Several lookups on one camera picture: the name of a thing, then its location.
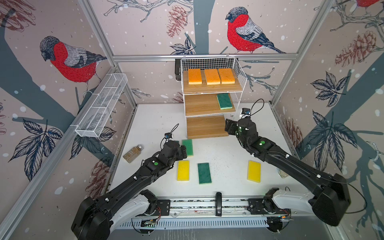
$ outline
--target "middle shelf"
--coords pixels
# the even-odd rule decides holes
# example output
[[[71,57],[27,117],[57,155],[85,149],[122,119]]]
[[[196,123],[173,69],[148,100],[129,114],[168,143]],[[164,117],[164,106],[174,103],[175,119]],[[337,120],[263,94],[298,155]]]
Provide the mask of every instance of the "middle shelf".
[[[232,108],[223,110],[220,109],[220,105],[218,104],[217,93],[185,95],[184,97],[185,115],[187,117],[236,112],[230,94],[229,98],[231,99]]]

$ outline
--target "orange sponge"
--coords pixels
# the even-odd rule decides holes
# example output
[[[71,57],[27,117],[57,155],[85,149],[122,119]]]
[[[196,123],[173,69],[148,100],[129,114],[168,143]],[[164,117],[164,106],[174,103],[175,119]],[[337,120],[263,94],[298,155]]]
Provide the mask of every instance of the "orange sponge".
[[[219,68],[218,70],[221,78],[221,84],[234,84],[235,78],[230,68]]]
[[[202,84],[201,70],[200,69],[188,69],[188,84]]]
[[[220,84],[220,77],[218,76],[217,69],[205,69],[205,78],[207,79],[207,85]]]

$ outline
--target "bird head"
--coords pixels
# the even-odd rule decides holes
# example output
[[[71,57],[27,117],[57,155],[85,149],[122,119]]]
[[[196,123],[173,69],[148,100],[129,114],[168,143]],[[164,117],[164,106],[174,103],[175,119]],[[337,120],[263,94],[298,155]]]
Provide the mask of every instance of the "bird head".
[[[229,11],[225,19],[233,23],[238,16],[243,14],[248,15],[248,11],[245,7],[235,7]]]
[[[60,41],[53,36],[48,36],[42,40],[42,42],[40,43],[40,51],[44,61],[48,59],[51,61],[56,60],[55,52],[53,51],[53,48],[59,42]]]

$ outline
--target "bottom shelf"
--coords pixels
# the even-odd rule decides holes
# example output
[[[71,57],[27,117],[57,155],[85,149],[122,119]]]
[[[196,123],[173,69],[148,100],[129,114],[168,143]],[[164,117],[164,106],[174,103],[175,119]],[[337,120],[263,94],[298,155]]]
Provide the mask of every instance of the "bottom shelf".
[[[187,118],[188,139],[228,136],[224,129],[225,119],[222,115]]]

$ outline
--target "white table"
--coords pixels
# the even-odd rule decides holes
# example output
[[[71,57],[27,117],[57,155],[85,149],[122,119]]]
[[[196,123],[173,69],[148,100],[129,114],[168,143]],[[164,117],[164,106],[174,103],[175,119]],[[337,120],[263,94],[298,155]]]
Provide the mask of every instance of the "white table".
[[[251,103],[242,103],[235,115],[238,120],[241,108],[250,108]],[[262,104],[255,104],[253,112]],[[280,131],[276,119],[268,104],[251,117],[260,136],[269,138],[286,152],[290,152]],[[173,126],[179,127],[173,132],[174,140],[186,139],[183,104],[140,104],[134,117],[123,154],[132,147],[141,144],[144,150],[132,163],[121,157],[112,180],[111,189],[129,178],[140,167],[141,160],[151,157],[160,150],[160,141],[164,133]],[[252,157],[243,149],[235,136],[193,139],[194,156],[190,161],[189,181],[177,181],[177,163],[173,169],[160,177],[145,189],[158,197],[203,197],[214,196],[221,192],[223,196],[264,195],[270,188],[286,186],[294,192],[306,192],[307,189],[292,177],[281,178],[275,166]],[[248,161],[262,164],[261,182],[247,180]],[[199,185],[197,164],[209,162],[212,183]]]

